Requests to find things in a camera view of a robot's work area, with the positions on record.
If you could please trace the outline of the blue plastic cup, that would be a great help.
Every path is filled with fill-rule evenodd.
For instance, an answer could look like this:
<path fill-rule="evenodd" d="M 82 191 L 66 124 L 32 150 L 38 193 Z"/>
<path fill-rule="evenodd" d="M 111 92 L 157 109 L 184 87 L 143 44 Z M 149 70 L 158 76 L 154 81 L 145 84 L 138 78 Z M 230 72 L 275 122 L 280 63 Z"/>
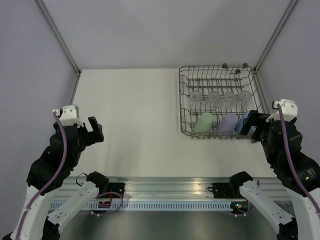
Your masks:
<path fill-rule="evenodd" d="M 237 133 L 237 134 L 239 134 L 240 132 L 241 132 L 241 130 L 242 130 L 242 128 L 243 128 L 243 125 L 244 125 L 244 120 L 248 117 L 248 115 L 249 115 L 249 111 L 247 111 L 244 115 L 243 115 L 243 117 L 238 121 L 238 123 L 236 124 L 236 126 L 235 126 L 235 132 Z"/>

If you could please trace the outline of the purple plastic cup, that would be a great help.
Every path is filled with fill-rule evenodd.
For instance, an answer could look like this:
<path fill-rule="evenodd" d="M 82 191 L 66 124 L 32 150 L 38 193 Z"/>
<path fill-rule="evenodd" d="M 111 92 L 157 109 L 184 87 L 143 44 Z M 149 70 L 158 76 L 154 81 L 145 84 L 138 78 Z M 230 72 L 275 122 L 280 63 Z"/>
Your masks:
<path fill-rule="evenodd" d="M 216 131 L 218 133 L 232 132 L 238 123 L 238 116 L 235 113 L 227 113 L 223 119 L 218 123 Z"/>

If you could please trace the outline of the clear glass cup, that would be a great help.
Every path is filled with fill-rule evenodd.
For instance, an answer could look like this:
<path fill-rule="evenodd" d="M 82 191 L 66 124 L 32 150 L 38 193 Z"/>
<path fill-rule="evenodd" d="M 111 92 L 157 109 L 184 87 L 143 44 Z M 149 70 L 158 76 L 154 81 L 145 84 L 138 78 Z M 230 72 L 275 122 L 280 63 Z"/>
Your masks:
<path fill-rule="evenodd" d="M 210 108 L 216 108 L 221 102 L 221 96 L 218 91 L 212 90 L 206 96 L 206 104 Z"/>
<path fill-rule="evenodd" d="M 227 91 L 222 97 L 222 104 L 226 108 L 232 108 L 237 100 L 237 95 L 233 91 Z"/>
<path fill-rule="evenodd" d="M 241 107 L 244 109 L 248 106 L 249 102 L 251 101 L 251 98 L 252 98 L 252 94 L 248 90 L 242 90 L 238 94 L 238 101 Z"/>
<path fill-rule="evenodd" d="M 189 107 L 194 110 L 201 108 L 203 94 L 200 90 L 192 90 L 189 94 Z"/>

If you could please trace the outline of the green plastic cup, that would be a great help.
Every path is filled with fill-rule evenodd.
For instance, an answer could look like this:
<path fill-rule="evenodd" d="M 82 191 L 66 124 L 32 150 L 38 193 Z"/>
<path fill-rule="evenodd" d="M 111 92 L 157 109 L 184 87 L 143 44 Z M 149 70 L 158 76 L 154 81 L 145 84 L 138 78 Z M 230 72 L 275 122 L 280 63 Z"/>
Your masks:
<path fill-rule="evenodd" d="M 196 133 L 210 132 L 212 130 L 214 120 L 215 117 L 211 113 L 204 112 L 196 122 L 193 131 Z"/>

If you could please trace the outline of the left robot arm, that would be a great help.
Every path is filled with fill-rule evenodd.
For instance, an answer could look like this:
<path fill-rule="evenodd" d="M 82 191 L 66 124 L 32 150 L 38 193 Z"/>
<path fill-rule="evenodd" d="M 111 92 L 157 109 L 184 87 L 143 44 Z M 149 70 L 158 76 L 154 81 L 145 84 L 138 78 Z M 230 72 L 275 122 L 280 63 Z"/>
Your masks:
<path fill-rule="evenodd" d="M 72 119 L 63 125 L 62 115 L 53 115 L 55 133 L 40 158 L 34 161 L 27 176 L 26 198 L 14 231 L 5 240 L 58 240 L 66 225 L 93 199 L 108 198 L 111 206 L 114 196 L 123 200 L 123 194 L 109 187 L 109 179 L 94 171 L 86 175 L 86 181 L 63 205 L 50 212 L 50 206 L 64 180 L 77 166 L 81 153 L 96 143 L 104 141 L 103 127 L 94 116 L 85 124 Z"/>

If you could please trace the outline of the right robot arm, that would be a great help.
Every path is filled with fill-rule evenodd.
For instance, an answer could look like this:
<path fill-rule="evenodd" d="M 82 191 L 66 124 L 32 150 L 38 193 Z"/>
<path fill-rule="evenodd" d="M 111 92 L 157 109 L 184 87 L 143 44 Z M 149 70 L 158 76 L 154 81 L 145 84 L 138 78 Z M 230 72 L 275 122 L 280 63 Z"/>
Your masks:
<path fill-rule="evenodd" d="M 320 166 L 301 151 L 302 134 L 296 118 L 267 122 L 268 114 L 251 110 L 240 134 L 255 127 L 252 140 L 260 142 L 271 169 L 285 187 L 295 215 L 279 207 L 245 171 L 225 183 L 212 183 L 207 190 L 218 199 L 246 199 L 270 223 L 279 240 L 318 240 L 320 238 Z"/>

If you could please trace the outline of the aluminium mounting rail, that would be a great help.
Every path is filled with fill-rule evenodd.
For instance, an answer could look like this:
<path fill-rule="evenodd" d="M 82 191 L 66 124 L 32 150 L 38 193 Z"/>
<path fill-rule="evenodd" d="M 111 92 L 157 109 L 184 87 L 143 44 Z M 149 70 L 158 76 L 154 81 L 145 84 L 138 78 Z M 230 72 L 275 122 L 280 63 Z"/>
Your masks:
<path fill-rule="evenodd" d="M 67 200 L 79 189 L 76 176 L 68 177 L 54 200 Z M 212 183 L 227 183 L 228 177 L 108 177 L 111 183 L 124 183 L 124 197 L 133 201 L 207 201 Z M 273 201 L 288 201 L 289 195 L 274 177 L 259 180 L 261 190 Z"/>

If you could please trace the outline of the right aluminium frame post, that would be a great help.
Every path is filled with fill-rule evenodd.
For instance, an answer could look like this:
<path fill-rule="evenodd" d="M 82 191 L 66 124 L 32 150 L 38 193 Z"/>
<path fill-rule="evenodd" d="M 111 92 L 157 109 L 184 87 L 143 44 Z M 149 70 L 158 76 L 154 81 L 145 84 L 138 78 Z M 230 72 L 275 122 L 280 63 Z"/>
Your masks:
<path fill-rule="evenodd" d="M 276 41 L 278 40 L 279 36 L 281 35 L 283 29 L 285 28 L 287 22 L 289 21 L 291 15 L 295 11 L 299 2 L 300 2 L 299 0 L 290 0 L 288 2 L 287 7 L 285 8 L 279 22 L 277 23 L 275 29 L 273 30 L 266 46 L 264 47 L 261 55 L 259 56 L 259 58 L 257 60 L 257 63 L 255 64 L 255 66 L 253 68 L 254 74 L 255 74 L 255 79 L 257 81 L 257 88 L 258 88 L 259 95 L 261 98 L 260 102 L 262 105 L 262 109 L 268 114 L 272 112 L 272 108 L 269 106 L 269 97 L 266 92 L 263 78 L 261 76 L 261 69 L 262 69 L 262 66 L 263 66 L 267 56 L 271 52 L 273 46 L 275 45 Z"/>

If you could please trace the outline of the aluminium frame post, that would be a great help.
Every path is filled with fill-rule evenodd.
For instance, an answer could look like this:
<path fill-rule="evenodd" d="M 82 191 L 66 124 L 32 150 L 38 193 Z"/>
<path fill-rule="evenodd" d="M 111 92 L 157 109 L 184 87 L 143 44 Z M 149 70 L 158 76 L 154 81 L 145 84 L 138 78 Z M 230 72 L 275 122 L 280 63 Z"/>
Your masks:
<path fill-rule="evenodd" d="M 79 68 L 78 64 L 76 63 L 74 57 L 72 56 L 72 53 L 69 49 L 69 47 L 67 46 L 60 30 L 58 29 L 53 17 L 51 16 L 45 2 L 43 0 L 34 0 L 35 5 L 37 6 L 39 12 L 41 13 L 41 15 L 43 16 L 45 22 L 47 23 L 47 25 L 49 26 L 51 32 L 53 33 L 57 43 L 59 44 L 63 54 L 65 55 L 68 63 L 70 64 L 70 66 L 73 69 L 73 72 L 76 75 L 76 80 L 73 84 L 73 89 L 72 89 L 72 95 L 71 95 L 71 99 L 70 99 L 70 105 L 73 104 L 74 102 L 74 98 L 76 95 L 76 91 L 77 91 L 77 87 L 79 84 L 79 80 L 81 77 L 81 73 L 82 70 Z"/>
<path fill-rule="evenodd" d="M 261 76 L 261 69 L 262 69 L 262 66 L 263 66 L 267 56 L 271 52 L 273 46 L 275 45 L 276 41 L 278 40 L 279 36 L 281 35 L 283 29 L 285 28 L 287 22 L 289 21 L 291 15 L 295 11 L 299 2 L 300 2 L 299 0 L 290 0 L 288 2 L 287 7 L 285 8 L 279 22 L 277 23 L 275 29 L 273 30 L 266 46 L 264 47 L 261 55 L 259 56 L 259 58 L 257 60 L 257 63 L 255 64 L 255 66 L 253 68 L 254 74 L 255 74 L 255 79 L 257 81 L 257 88 L 258 88 L 259 95 L 261 98 L 260 102 L 262 105 L 262 109 L 268 114 L 272 112 L 272 108 L 269 106 L 269 97 L 266 92 L 263 78 Z"/>

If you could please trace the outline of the left aluminium frame post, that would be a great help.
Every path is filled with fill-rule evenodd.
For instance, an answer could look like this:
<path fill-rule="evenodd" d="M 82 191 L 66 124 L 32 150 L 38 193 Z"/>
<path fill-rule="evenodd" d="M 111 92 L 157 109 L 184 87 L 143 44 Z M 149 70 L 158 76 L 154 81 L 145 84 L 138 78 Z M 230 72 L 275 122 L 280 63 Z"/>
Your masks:
<path fill-rule="evenodd" d="M 45 2 L 43 0 L 34 0 L 35 5 L 37 6 L 39 12 L 41 13 L 41 15 L 43 16 L 45 22 L 47 23 L 47 25 L 49 26 L 51 32 L 53 33 L 57 43 L 59 44 L 63 54 L 65 55 L 68 63 L 70 64 L 70 66 L 73 69 L 73 72 L 76 75 L 76 80 L 73 84 L 73 89 L 72 89 L 72 95 L 71 95 L 71 99 L 70 99 L 70 105 L 73 104 L 74 102 L 74 98 L 76 95 L 76 91 L 77 91 L 77 87 L 79 84 L 79 80 L 81 77 L 81 73 L 82 70 L 79 68 L 78 64 L 76 63 L 74 57 L 72 56 L 72 53 L 69 49 L 69 47 L 67 46 L 60 30 L 58 29 L 53 17 L 51 16 Z"/>

